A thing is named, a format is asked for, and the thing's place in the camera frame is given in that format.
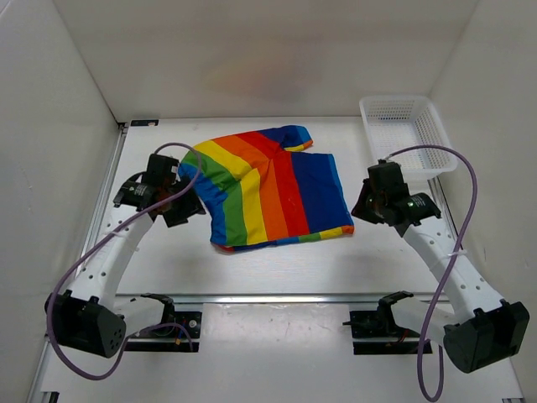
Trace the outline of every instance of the white plastic basket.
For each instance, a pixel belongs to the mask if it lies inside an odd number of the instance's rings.
[[[417,144],[451,147],[435,106],[427,97],[399,95],[364,97],[363,124],[373,158]],[[393,158],[407,181],[423,181],[456,168],[455,155],[439,149],[418,149]]]

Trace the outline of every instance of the yellow stripe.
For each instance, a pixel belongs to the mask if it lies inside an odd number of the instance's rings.
[[[285,147],[284,150],[295,152],[295,151],[302,151],[304,148],[305,148],[304,145],[301,144],[301,145],[296,145],[295,147]]]
[[[215,162],[226,168],[235,179],[241,179],[252,169],[248,162],[233,155],[212,140],[198,144],[194,149],[211,157]]]
[[[321,236],[321,239],[328,239],[339,237],[343,234],[343,230],[341,229],[341,227],[338,227],[333,229],[327,229],[326,231],[320,231],[319,234]]]
[[[267,242],[267,231],[263,221],[261,197],[259,195],[260,176],[258,170],[248,172],[241,180],[242,214],[248,238],[247,245]]]
[[[312,144],[313,144],[313,140],[308,140],[308,141],[306,141],[305,143],[303,143],[301,145],[296,145],[294,147],[285,147],[284,150],[285,151],[291,151],[291,152],[302,151],[302,150],[307,149],[308,147],[310,147]]]

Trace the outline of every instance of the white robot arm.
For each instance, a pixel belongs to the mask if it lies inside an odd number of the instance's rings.
[[[142,215],[113,233],[64,292],[55,297],[52,327],[58,344],[110,358],[126,337],[146,327],[174,321],[173,300],[167,296],[144,294],[121,306],[114,306],[114,299],[138,243],[158,216],[173,227],[187,222],[193,214],[205,213],[193,190],[161,208],[148,209],[186,188],[187,182],[177,180],[178,164],[174,158],[151,154],[146,171],[122,185],[100,239],[128,222],[136,211]]]
[[[440,283],[456,244],[440,210],[426,194],[409,194],[398,164],[381,160],[368,174],[352,215],[395,227]],[[436,308],[426,337],[441,345],[458,369],[469,373],[519,351],[528,311],[520,302],[507,303],[465,255],[457,256],[444,292],[454,313]],[[420,333],[428,310],[428,304],[400,291],[380,300],[378,315],[388,330]]]

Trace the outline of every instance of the blue stripe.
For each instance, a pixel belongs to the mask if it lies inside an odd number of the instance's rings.
[[[242,250],[259,249],[265,248],[267,246],[289,245],[292,243],[300,243],[299,237],[276,239],[275,241],[256,243],[255,245],[233,246],[233,251],[240,252]]]
[[[307,143],[308,141],[311,140],[311,136],[308,133],[307,128],[305,128],[304,126],[295,126],[295,127],[296,127],[296,130],[298,131],[298,134],[300,136],[300,141],[302,142],[302,144]]]
[[[182,163],[179,167],[180,178],[193,178],[196,174],[197,167]],[[226,236],[226,217],[224,215],[224,201],[227,199],[227,193],[218,189],[210,179],[206,178],[203,173],[200,173],[194,190],[198,197],[203,200],[207,210],[211,214],[211,242],[217,245],[225,245],[227,242]]]
[[[292,153],[291,161],[310,233],[352,225],[341,184],[332,171],[333,156]]]
[[[267,139],[271,139],[278,143],[280,147],[296,147],[311,140],[308,130],[303,126],[283,126],[282,128],[267,128],[258,130]]]
[[[341,186],[339,175],[337,174],[336,160],[334,159],[334,155],[332,154],[328,154],[328,157],[329,157],[328,161],[330,162],[330,171],[332,173],[332,179],[334,180],[334,184],[336,185],[337,190],[339,191],[339,197],[341,198],[343,207],[345,208],[345,211],[347,212],[347,219],[350,222],[350,224],[347,224],[347,225],[354,225],[354,222],[352,221],[351,213],[349,212],[349,209],[347,208],[347,204],[345,203],[345,197],[343,196],[343,187]]]

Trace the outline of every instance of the rainbow striped shirt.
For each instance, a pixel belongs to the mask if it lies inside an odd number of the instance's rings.
[[[296,152],[312,144],[306,128],[284,126],[195,146],[194,187],[212,217],[211,242],[243,250],[353,233],[333,155]],[[196,170],[189,152],[179,175]]]

